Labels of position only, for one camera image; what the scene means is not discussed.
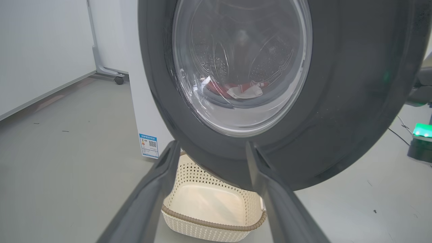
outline caster wheel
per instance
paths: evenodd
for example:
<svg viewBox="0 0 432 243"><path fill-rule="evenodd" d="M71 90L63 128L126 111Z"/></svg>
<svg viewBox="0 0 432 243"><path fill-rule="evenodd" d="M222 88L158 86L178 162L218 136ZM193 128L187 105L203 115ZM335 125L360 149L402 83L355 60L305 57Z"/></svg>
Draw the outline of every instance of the caster wheel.
<svg viewBox="0 0 432 243"><path fill-rule="evenodd" d="M122 77L115 77L115 78L114 78L114 81L115 81L115 83L118 84L118 85L121 85L121 84L123 84L123 82L124 82L124 80L123 80Z"/></svg>

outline blue label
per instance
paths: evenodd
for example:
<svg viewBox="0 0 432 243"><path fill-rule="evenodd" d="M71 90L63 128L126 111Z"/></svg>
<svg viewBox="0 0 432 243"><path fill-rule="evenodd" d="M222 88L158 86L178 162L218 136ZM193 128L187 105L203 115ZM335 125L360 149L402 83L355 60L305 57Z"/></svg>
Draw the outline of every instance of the blue label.
<svg viewBox="0 0 432 243"><path fill-rule="evenodd" d="M140 133L141 152L143 156L159 158L158 139Z"/></svg>

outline woven plastic basket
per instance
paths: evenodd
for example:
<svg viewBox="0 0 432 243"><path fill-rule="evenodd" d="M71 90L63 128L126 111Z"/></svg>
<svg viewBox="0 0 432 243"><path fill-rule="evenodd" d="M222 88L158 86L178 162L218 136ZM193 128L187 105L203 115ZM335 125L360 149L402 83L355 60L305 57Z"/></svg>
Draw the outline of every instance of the woven plastic basket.
<svg viewBox="0 0 432 243"><path fill-rule="evenodd" d="M162 213L174 231L203 240L237 242L263 224L260 196L211 176L183 154Z"/></svg>

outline red cloth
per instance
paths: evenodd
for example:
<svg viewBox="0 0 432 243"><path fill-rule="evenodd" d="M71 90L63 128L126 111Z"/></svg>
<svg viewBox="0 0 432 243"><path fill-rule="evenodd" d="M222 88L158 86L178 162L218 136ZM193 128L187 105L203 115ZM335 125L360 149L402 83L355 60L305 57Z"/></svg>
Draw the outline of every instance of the red cloth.
<svg viewBox="0 0 432 243"><path fill-rule="evenodd" d="M217 94L217 95L221 95L227 99L231 99L231 95L229 95L226 91L228 91L229 89L233 88L233 87L239 87L240 88L240 92L244 92L246 90L248 90L250 87L252 87L253 85L257 85L258 87L260 87L261 89L266 88L267 86L270 85L269 82L262 82L262 83L256 83L254 81L251 81L249 83L244 83L244 84L233 84L233 83L228 83L228 84L218 84L214 81L210 81L207 85L206 88L208 88L208 90L210 90L211 92Z"/></svg>

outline wall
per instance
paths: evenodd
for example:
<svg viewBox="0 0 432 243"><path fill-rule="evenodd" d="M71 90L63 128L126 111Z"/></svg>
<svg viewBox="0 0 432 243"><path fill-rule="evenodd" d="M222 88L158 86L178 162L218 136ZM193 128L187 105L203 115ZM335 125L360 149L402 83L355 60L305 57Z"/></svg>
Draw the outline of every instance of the wall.
<svg viewBox="0 0 432 243"><path fill-rule="evenodd" d="M102 65L129 72L126 64L120 0L89 1Z"/></svg>
<svg viewBox="0 0 432 243"><path fill-rule="evenodd" d="M0 1L0 120L94 70L85 0Z"/></svg>

